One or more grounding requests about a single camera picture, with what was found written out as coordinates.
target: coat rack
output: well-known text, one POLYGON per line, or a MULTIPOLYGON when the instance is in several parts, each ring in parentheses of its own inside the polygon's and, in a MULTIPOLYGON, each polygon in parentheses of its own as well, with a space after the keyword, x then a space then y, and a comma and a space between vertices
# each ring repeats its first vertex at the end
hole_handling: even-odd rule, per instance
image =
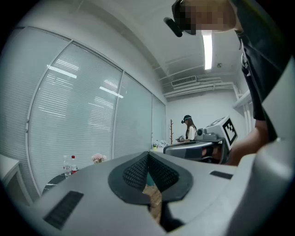
POLYGON ((173 135, 174 133, 172 133, 172 125, 173 125, 172 120, 170 120, 170 121, 171 121, 171 125, 170 125, 170 130, 171 130, 170 140, 171 140, 171 144, 172 144, 172 135, 173 135))

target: vr headset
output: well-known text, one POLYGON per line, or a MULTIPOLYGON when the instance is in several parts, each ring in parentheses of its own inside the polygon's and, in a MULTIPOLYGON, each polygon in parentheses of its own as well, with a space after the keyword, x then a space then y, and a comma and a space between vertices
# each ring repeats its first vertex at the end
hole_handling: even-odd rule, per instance
POLYGON ((183 120, 181 121, 181 123, 183 124, 185 120, 190 119, 190 118, 192 118, 192 117, 190 116, 190 117, 183 118, 183 120))
POLYGON ((164 22, 168 25, 168 27, 175 33, 177 37, 181 37, 183 32, 186 32, 190 35, 196 35, 196 24, 191 23, 191 18, 189 17, 189 13, 185 12, 185 0, 177 0, 172 5, 172 20, 169 17, 164 18, 164 22))

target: flower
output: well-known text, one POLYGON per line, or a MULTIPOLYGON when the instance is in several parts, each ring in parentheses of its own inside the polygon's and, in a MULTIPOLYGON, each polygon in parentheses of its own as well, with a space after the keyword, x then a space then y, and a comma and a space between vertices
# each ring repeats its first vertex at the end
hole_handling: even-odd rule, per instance
POLYGON ((101 155, 100 153, 94 154, 92 156, 92 161, 94 163, 100 163, 100 162, 103 162, 104 160, 106 160, 106 156, 105 155, 101 155))

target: black shirt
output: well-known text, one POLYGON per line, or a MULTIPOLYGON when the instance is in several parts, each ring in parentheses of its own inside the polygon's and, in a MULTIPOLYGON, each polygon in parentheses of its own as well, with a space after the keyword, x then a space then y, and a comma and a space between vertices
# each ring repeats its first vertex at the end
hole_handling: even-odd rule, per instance
POLYGON ((265 120, 269 140, 277 136, 262 107, 262 102, 283 73, 290 53, 282 34, 265 10, 254 0, 232 0, 243 32, 236 31, 245 56, 242 72, 247 81, 254 108, 254 119, 265 120))

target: vent slot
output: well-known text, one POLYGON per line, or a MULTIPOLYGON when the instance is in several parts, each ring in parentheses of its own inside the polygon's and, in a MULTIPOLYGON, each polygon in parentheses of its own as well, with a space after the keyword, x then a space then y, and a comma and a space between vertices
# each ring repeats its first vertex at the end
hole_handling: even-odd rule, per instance
POLYGON ((84 194, 70 191, 44 218, 53 227, 60 230, 84 194))
POLYGON ((194 82, 197 82, 197 76, 190 76, 190 77, 178 79, 178 80, 172 81, 171 84, 173 87, 177 87, 180 85, 194 83, 194 82))

